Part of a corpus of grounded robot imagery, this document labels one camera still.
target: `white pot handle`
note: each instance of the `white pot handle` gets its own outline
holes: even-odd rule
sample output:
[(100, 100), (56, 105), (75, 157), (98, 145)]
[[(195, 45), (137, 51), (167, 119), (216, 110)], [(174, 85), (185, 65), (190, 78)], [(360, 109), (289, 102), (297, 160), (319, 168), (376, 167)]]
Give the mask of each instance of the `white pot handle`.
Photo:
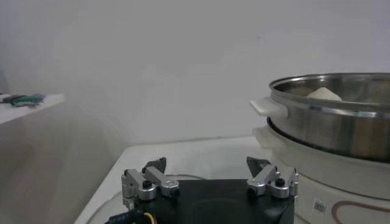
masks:
[(288, 116), (287, 107), (274, 101), (270, 97), (253, 100), (249, 103), (260, 116), (271, 118), (287, 118)]

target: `barcode label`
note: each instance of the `barcode label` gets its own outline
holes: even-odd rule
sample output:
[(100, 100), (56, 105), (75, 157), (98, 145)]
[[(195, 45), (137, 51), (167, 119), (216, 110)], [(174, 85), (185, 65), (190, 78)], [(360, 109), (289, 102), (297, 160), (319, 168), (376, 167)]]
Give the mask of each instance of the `barcode label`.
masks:
[(325, 214), (325, 211), (327, 210), (327, 205), (318, 199), (314, 199), (313, 203), (313, 211), (318, 214)]

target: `white wall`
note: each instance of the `white wall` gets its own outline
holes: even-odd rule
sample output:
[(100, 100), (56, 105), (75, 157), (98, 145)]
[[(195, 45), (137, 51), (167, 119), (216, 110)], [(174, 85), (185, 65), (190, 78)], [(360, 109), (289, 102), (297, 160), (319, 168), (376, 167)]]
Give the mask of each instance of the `white wall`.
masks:
[(388, 71), (389, 9), (385, 0), (1, 1), (10, 90), (67, 98), (24, 120), (35, 156), (18, 160), (19, 179), (8, 175), (19, 199), (1, 192), (2, 213), (71, 223), (129, 145), (249, 135), (263, 120), (247, 102), (279, 77)]

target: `screw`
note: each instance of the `screw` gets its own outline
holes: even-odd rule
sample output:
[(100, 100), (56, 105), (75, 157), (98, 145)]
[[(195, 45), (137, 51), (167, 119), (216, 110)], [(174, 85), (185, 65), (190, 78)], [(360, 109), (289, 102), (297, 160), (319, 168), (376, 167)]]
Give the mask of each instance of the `screw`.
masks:
[(143, 189), (150, 189), (152, 187), (152, 182), (149, 180), (145, 180), (142, 182), (142, 188)]
[(275, 185), (277, 187), (283, 187), (285, 185), (285, 181), (283, 179), (279, 178), (279, 179), (275, 180)]

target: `cable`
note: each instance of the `cable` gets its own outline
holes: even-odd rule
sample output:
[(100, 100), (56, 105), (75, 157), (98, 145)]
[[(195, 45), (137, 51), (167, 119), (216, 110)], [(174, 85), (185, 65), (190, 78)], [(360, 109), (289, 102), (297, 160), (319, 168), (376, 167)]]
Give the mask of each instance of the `cable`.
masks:
[(144, 212), (144, 215), (151, 220), (151, 224), (156, 224), (156, 222), (154, 221), (155, 218), (154, 218), (154, 216), (152, 214), (150, 214), (148, 212)]

